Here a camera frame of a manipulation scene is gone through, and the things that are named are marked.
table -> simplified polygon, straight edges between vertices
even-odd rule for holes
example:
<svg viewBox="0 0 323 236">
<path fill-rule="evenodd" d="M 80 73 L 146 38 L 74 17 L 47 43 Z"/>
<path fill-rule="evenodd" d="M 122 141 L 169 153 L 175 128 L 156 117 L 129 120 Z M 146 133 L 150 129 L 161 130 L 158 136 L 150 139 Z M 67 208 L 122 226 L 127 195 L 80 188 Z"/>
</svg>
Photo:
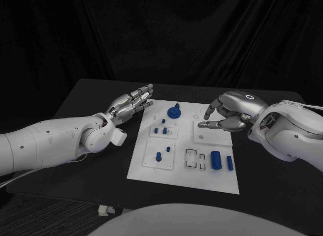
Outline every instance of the table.
<svg viewBox="0 0 323 236">
<path fill-rule="evenodd" d="M 112 101 L 146 84 L 81 80 L 55 118 L 104 112 Z M 155 84 L 153 99 L 211 103 L 231 88 Z M 243 89 L 270 104 L 283 99 L 303 102 L 289 91 Z M 240 195 L 127 179 L 143 112 L 120 125 L 129 137 L 123 147 L 113 144 L 78 163 L 44 169 L 22 177 L 9 192 L 71 199 L 137 209 L 166 203 L 223 207 L 269 219 L 303 233 L 323 235 L 323 173 L 303 160 L 285 162 L 249 140 L 249 128 L 233 133 Z"/>
</svg>

small blue part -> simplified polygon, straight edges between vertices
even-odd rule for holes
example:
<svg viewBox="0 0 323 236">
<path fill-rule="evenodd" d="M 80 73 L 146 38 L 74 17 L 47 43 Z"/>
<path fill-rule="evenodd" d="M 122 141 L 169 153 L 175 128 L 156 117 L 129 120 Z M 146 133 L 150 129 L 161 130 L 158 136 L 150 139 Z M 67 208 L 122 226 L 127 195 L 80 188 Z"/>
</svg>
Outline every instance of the small blue part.
<svg viewBox="0 0 323 236">
<path fill-rule="evenodd" d="M 230 171 L 234 170 L 234 163 L 233 163 L 233 157 L 228 156 L 228 166 L 230 166 Z"/>
<path fill-rule="evenodd" d="M 159 152 L 158 154 L 156 154 L 156 161 L 162 161 L 162 153 Z"/>
<path fill-rule="evenodd" d="M 211 152 L 211 159 L 212 159 L 212 169 L 221 170 L 223 169 L 223 159 L 221 159 L 221 152 L 220 151 Z"/>
<path fill-rule="evenodd" d="M 169 109 L 169 111 L 168 111 L 168 115 L 169 115 L 169 117 L 174 118 L 174 119 L 179 118 L 181 115 L 182 115 L 182 111 L 181 111 L 179 108 L 181 108 L 181 105 L 179 105 L 179 103 L 178 103 L 176 106 L 172 107 L 172 108 Z"/>
</svg>

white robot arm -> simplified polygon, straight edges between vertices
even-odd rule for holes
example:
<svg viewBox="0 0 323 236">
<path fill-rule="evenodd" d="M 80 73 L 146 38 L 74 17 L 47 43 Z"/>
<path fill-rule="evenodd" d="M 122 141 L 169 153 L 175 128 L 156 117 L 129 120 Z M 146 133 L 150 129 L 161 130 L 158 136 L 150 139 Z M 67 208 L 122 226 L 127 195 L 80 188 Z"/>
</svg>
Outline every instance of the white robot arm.
<svg viewBox="0 0 323 236">
<path fill-rule="evenodd" d="M 323 117 L 305 106 L 323 110 L 287 100 L 269 106 L 257 96 L 230 91 L 215 99 L 205 114 L 208 120 L 217 109 L 227 119 L 198 126 L 233 132 L 254 123 L 249 138 L 282 160 L 300 158 L 323 172 Z"/>
<path fill-rule="evenodd" d="M 146 102 L 152 88 L 150 84 L 120 96 L 106 113 L 47 120 L 0 134 L 0 176 L 68 163 L 84 154 L 103 151 L 110 142 L 122 146 L 127 133 L 116 126 L 153 105 Z"/>
</svg>

silver robot hand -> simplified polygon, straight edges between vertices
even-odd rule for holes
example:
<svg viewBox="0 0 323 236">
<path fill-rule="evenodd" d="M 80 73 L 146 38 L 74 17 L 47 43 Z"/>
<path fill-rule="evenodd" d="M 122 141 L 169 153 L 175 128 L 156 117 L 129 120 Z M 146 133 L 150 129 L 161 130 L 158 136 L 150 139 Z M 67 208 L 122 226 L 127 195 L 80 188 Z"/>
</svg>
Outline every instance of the silver robot hand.
<svg viewBox="0 0 323 236">
<path fill-rule="evenodd" d="M 267 108 L 267 103 L 256 95 L 243 91 L 230 91 L 211 103 L 204 117 L 208 120 L 217 110 L 225 119 L 223 121 L 204 121 L 198 126 L 201 128 L 223 129 L 228 132 L 241 131 L 249 122 L 256 123 Z"/>
<path fill-rule="evenodd" d="M 153 105 L 146 102 L 153 94 L 153 84 L 139 88 L 135 92 L 120 96 L 112 103 L 106 115 L 110 117 L 116 126 L 132 119 L 133 114 Z"/>
</svg>

